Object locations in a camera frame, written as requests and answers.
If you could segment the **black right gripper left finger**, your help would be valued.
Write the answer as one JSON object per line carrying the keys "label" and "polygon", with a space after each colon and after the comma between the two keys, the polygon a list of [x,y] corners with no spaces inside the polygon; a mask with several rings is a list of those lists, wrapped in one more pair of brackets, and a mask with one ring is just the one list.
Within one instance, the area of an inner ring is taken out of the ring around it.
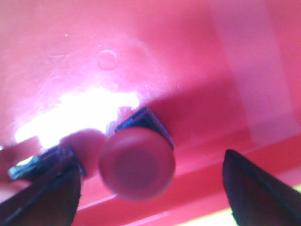
{"label": "black right gripper left finger", "polygon": [[41,178],[0,205],[2,226],[70,226],[81,196],[75,157],[55,165]]}

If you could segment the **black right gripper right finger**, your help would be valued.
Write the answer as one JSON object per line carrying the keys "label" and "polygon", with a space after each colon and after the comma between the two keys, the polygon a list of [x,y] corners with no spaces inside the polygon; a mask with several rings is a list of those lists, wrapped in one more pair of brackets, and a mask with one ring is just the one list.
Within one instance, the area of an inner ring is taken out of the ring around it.
{"label": "black right gripper right finger", "polygon": [[301,194],[239,152],[225,152],[222,180],[237,225],[301,224]]}

